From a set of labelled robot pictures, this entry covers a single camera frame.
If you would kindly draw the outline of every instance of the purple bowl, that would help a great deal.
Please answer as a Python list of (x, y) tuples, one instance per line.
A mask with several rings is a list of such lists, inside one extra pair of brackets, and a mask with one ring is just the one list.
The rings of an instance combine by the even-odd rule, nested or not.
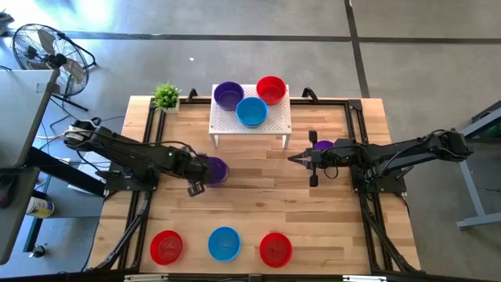
[(330, 142), (329, 140), (321, 140), (318, 141), (316, 144), (316, 148), (318, 150), (325, 150), (334, 147), (334, 143)]
[(211, 170), (210, 186), (216, 186), (227, 180), (229, 176), (228, 165), (218, 157), (209, 157), (209, 169)]
[(214, 90), (214, 100), (223, 110), (235, 110), (242, 99), (243, 88), (233, 81), (223, 82)]

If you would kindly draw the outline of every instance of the red bowl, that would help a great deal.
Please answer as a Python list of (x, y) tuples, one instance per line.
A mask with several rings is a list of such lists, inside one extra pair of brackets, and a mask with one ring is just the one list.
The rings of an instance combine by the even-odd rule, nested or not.
[(285, 235), (270, 233), (261, 241), (259, 255), (268, 266), (282, 267), (292, 258), (292, 244)]
[(271, 75), (261, 78), (256, 89), (259, 98), (263, 99), (268, 105), (280, 103), (287, 90), (282, 78)]
[(176, 232), (165, 230), (151, 241), (151, 258), (161, 266), (173, 263), (182, 251), (182, 239)]

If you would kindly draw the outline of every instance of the white pot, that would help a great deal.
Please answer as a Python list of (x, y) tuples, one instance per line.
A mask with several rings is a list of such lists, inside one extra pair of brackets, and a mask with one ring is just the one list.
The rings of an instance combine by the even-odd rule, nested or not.
[(179, 112), (179, 99), (173, 108), (162, 109), (166, 114), (177, 114)]

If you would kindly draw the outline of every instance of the gray table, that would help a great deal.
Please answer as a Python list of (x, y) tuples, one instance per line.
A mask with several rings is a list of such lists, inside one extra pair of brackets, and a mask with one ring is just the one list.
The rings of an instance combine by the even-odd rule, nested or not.
[(13, 201), (0, 208), (0, 265), (9, 260), (40, 171), (104, 197), (104, 184), (33, 148), (58, 72), (0, 71), (0, 173), (17, 175)]
[(0, 168), (24, 164), (56, 79), (53, 70), (0, 71)]
[[(499, 123), (501, 119), (501, 108), (497, 110), (493, 110), (487, 116), (479, 119), (475, 123), (469, 125), (465, 129), (460, 132), (464, 134), (467, 140), (471, 137), (478, 135), (479, 131), (483, 128), (488, 128), (492, 125), (496, 125)], [(468, 168), (468, 164), (466, 161), (460, 162), (461, 172), (463, 173), (464, 181), (467, 184), (468, 192), (470, 192), (471, 201), (473, 202), (473, 206), (475, 207), (475, 211), (477, 212), (476, 216), (464, 219), (462, 221), (457, 222), (457, 226), (460, 229), (463, 229), (468, 226), (480, 226), (484, 224), (490, 224), (495, 222), (501, 222), (501, 212), (485, 214), (484, 207), (480, 201), (480, 197), (478, 196), (477, 187), (471, 177), (470, 169)]]
[(0, 264), (9, 260), (23, 221), (38, 168), (22, 168), (50, 99), (49, 83), (57, 75), (52, 70), (0, 71), (0, 168), (18, 176), (13, 202), (0, 209)]

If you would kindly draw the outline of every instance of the desk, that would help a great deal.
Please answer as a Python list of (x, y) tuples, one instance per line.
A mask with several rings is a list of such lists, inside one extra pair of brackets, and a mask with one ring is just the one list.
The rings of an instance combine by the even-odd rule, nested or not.
[[(149, 104), (149, 96), (131, 97), (122, 129), (124, 136), (142, 141)], [(362, 99), (362, 105), (369, 142), (390, 143), (381, 99)], [(351, 191), (348, 169), (339, 168), (339, 177), (334, 180), (320, 173), (319, 186), (310, 188), (309, 171), (287, 161), (287, 156), (310, 146), (310, 129), (319, 132), (319, 139), (348, 137), (344, 110), (292, 106), (288, 150), (282, 149), (281, 138), (275, 136), (222, 136), (215, 149), (207, 136), (209, 111), (209, 105), (181, 104), (179, 114), (167, 116), (163, 140), (180, 140), (199, 153), (220, 157), (230, 167), (229, 178), (223, 186), (208, 188), (190, 198), (185, 180), (160, 177), (153, 194), (140, 272), (369, 273), (359, 199)], [(380, 197), (388, 236), (408, 262), (419, 269), (405, 205), (393, 194)], [(130, 198), (130, 192), (122, 191), (105, 202), (90, 267), (104, 260), (120, 239)], [(216, 262), (208, 253), (207, 239), (219, 226), (231, 226), (242, 238), (242, 250), (231, 262)], [(180, 258), (169, 266), (159, 266), (150, 257), (151, 240), (162, 230), (175, 230), (184, 242)], [(259, 243), (270, 232), (285, 234), (294, 247), (292, 259), (283, 268), (267, 267), (259, 257)], [(380, 252), (377, 240), (375, 244)], [(129, 258), (134, 253), (132, 246), (134, 237)]]
[(0, 265), (9, 260), (40, 171), (91, 193), (104, 193), (101, 182), (31, 146), (57, 77), (52, 70), (0, 71), (0, 172), (28, 167), (14, 172), (22, 179), (16, 184), (11, 205), (0, 209)]

